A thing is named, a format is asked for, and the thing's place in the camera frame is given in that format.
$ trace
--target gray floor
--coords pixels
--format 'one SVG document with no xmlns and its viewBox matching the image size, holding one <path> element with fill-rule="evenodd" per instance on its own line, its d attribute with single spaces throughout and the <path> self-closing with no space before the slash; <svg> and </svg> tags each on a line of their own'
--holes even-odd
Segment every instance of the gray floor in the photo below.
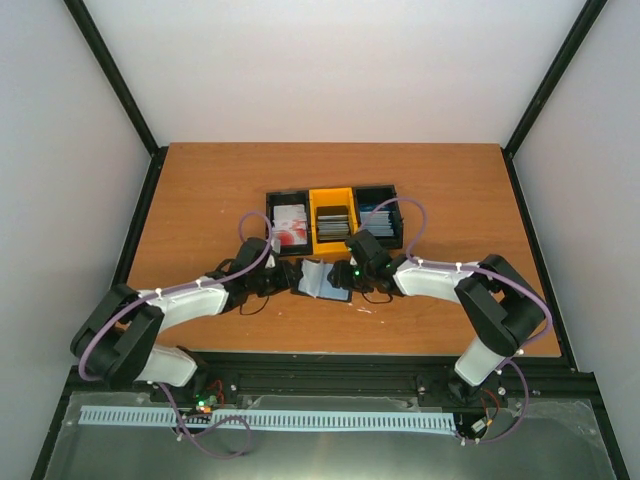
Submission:
<svg viewBox="0 0 640 480">
<path fill-rule="evenodd" d="M 259 408 L 278 409 L 278 402 L 263 401 Z M 349 400 L 338 401 L 340 409 L 345 402 Z M 384 410 L 400 404 L 387 402 Z M 168 428 L 78 426 L 74 419 L 83 403 L 107 404 L 88 397 L 72 402 L 47 479 L 615 478 L 594 429 L 595 418 L 583 402 L 539 402 L 518 432 L 494 445 L 461 447 L 453 437 L 405 433 L 255 432 L 251 452 L 230 461 L 208 458 L 188 442 L 176 442 Z M 301 399 L 280 404 L 308 408 Z M 381 404 L 354 400 L 353 405 L 370 409 Z M 499 431 L 511 421 L 509 412 L 501 413 L 492 429 Z M 225 453 L 241 447 L 244 436 L 226 430 L 202 443 Z"/>
</svg>

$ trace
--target black metal frame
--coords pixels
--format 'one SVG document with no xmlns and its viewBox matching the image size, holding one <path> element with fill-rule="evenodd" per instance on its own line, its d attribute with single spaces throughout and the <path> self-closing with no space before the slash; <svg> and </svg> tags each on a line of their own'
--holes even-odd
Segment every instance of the black metal frame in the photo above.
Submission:
<svg viewBox="0 0 640 480">
<path fill-rule="evenodd" d="M 149 170 L 113 278 L 114 284 L 122 283 L 127 280 L 131 270 L 168 148 L 158 147 L 84 2 L 82 0 L 64 0 L 64 2 L 151 156 Z M 511 139 L 504 147 L 503 156 L 543 293 L 555 317 L 555 330 L 562 353 L 560 358 L 520 358 L 518 364 L 527 377 L 530 390 L 540 391 L 542 397 L 581 398 L 591 401 L 614 471 L 618 478 L 626 479 L 629 475 L 611 429 L 595 377 L 593 374 L 580 373 L 576 370 L 569 338 L 513 163 L 526 135 L 606 3 L 606 0 L 585 2 Z M 209 364 L 215 365 L 221 378 L 233 379 L 239 397 L 264 394 L 415 397 L 418 376 L 441 377 L 453 367 L 455 361 L 454 357 L 447 356 L 236 353 L 202 353 L 201 355 Z M 515 394 L 522 392 L 519 379 L 513 372 L 505 370 L 500 382 Z M 83 382 L 75 367 L 71 370 L 32 479 L 44 478 L 70 395 L 73 392 L 104 390 L 106 387 L 100 383 Z M 146 385 L 133 390 L 154 392 Z M 428 395 L 428 393 L 426 396 L 423 395 L 422 401 L 427 403 L 437 401 L 438 405 L 448 411 L 460 412 L 469 408 L 455 406 L 443 398 L 429 399 Z"/>
</svg>

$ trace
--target brown tabletop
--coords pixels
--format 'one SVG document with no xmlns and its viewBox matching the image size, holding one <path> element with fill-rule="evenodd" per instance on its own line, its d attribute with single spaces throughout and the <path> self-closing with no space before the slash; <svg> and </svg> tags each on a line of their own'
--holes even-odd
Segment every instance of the brown tabletop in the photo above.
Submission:
<svg viewBox="0 0 640 480">
<path fill-rule="evenodd" d="M 541 293 L 500 147 L 493 144 L 172 144 L 129 284 L 184 283 L 234 257 L 238 220 L 249 210 L 264 211 L 266 192 L 372 184 L 394 184 L 399 195 L 427 208 L 416 255 L 467 262 L 498 253 Z M 421 217 L 413 205 L 400 208 L 406 245 Z M 264 238 L 264 228 L 251 219 L 245 234 Z M 246 313 L 263 301 L 250 297 Z M 159 342 L 201 350 L 455 355 L 473 337 L 462 308 L 442 300 L 405 297 L 373 305 L 356 294 L 348 304 L 281 293 L 257 315 L 199 318 L 166 330 Z M 526 353 L 559 356 L 560 350 L 551 334 Z"/>
</svg>

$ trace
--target white wall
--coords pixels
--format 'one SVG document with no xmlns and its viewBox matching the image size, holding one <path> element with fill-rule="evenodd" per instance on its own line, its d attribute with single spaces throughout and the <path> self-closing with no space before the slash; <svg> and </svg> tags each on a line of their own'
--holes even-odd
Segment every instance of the white wall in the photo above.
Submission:
<svg viewBox="0 0 640 480">
<path fill-rule="evenodd" d="M 584 0 L 88 0 L 158 141 L 506 143 Z"/>
<path fill-rule="evenodd" d="M 62 1 L 0 2 L 0 477 L 29 478 L 148 156 Z"/>
<path fill-rule="evenodd" d="M 581 369 L 640 478 L 640 3 L 609 2 L 516 157 Z"/>
</svg>

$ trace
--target white perforated rail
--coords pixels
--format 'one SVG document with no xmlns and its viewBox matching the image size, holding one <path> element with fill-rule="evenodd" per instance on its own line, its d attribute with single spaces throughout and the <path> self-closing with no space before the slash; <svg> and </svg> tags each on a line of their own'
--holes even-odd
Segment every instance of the white perforated rail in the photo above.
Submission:
<svg viewBox="0 0 640 480">
<path fill-rule="evenodd" d="M 417 432 L 451 435 L 455 432 L 451 413 L 320 412 L 298 410 L 216 410 L 211 419 L 187 422 L 205 428 L 227 416 L 244 418 L 254 430 L 284 432 Z M 80 425 L 128 427 L 175 427 L 170 408 L 83 406 Z M 243 429 L 237 421 L 220 428 Z"/>
</svg>

